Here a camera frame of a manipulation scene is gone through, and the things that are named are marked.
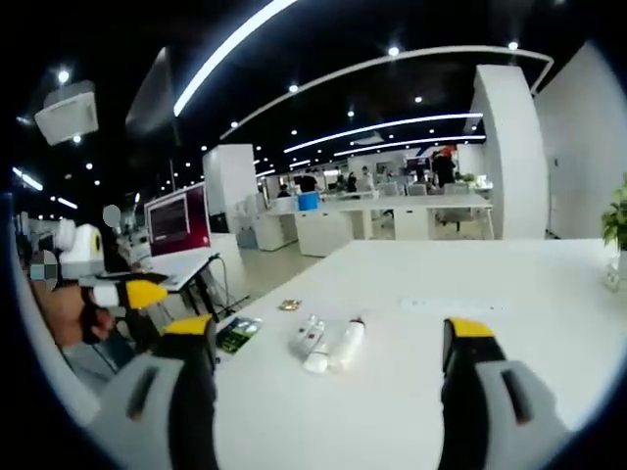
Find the person's left hand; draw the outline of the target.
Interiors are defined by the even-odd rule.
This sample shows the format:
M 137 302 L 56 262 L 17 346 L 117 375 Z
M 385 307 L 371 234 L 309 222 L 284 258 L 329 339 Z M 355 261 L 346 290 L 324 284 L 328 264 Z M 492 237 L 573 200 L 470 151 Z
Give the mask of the person's left hand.
M 109 338 L 115 327 L 116 319 L 108 309 L 87 303 L 82 308 L 78 323 L 82 342 L 87 345 L 95 345 Z

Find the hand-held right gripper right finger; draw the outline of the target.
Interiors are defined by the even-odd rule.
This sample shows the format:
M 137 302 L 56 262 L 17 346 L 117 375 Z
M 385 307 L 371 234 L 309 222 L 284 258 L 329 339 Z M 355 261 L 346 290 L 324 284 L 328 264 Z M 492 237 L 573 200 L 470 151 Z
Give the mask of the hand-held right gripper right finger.
M 571 432 L 555 395 L 485 324 L 444 320 L 441 469 L 541 469 Z

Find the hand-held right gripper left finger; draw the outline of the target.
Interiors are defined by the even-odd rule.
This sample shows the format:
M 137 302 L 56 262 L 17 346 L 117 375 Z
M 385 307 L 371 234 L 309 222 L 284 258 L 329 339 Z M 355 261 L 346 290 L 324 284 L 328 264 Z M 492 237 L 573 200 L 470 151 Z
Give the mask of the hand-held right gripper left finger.
M 91 436 L 120 469 L 217 469 L 217 324 L 174 321 L 100 397 Z

